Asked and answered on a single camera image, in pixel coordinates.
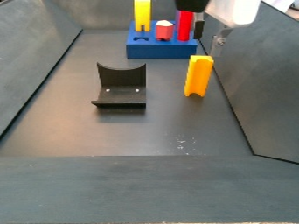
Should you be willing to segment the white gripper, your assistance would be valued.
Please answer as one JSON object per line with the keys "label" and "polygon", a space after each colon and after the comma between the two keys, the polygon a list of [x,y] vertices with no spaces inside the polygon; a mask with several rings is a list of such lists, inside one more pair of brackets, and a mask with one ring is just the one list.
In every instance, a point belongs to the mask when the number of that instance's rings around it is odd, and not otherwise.
{"label": "white gripper", "polygon": [[[231,28],[248,26],[256,18],[260,0],[210,0],[206,12],[226,26],[212,36],[210,56],[219,57],[232,32]],[[194,38],[200,39],[204,27],[203,13],[194,14]]]}

